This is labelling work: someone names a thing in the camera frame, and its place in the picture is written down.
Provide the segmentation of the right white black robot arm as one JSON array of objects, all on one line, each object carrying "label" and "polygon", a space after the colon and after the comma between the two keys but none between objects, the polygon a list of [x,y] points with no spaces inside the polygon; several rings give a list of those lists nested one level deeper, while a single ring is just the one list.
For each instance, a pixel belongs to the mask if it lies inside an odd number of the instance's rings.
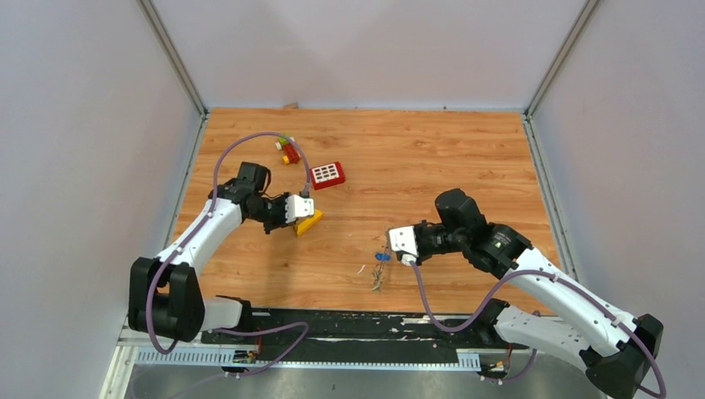
[{"label": "right white black robot arm", "polygon": [[448,326],[435,315],[430,321],[445,333],[475,327],[486,347],[501,341],[544,352],[580,370],[603,394],[632,398],[644,391],[653,374],[653,398],[667,388],[657,364],[663,324],[654,316],[614,306],[550,262],[524,235],[506,224],[487,221],[477,203],[461,189],[439,194],[439,220],[394,228],[387,242],[397,260],[418,272],[432,257],[461,254],[474,268],[494,276],[497,286],[511,284],[553,310],[557,321],[527,313],[489,292],[463,323]]}]

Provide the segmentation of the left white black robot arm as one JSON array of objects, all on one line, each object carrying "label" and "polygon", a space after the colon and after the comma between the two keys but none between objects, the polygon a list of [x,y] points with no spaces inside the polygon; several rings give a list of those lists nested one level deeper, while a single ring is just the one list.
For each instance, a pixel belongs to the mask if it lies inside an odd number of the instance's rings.
[{"label": "left white black robot arm", "polygon": [[241,163],[234,178],[210,191],[199,216],[172,245],[133,263],[130,329],[182,342],[214,328],[222,328],[235,343],[254,335],[254,320],[243,313],[249,302],[225,296],[206,300],[198,277],[224,239],[245,220],[260,222],[266,233],[293,224],[287,215],[291,193],[268,197],[270,181],[269,168]]}]

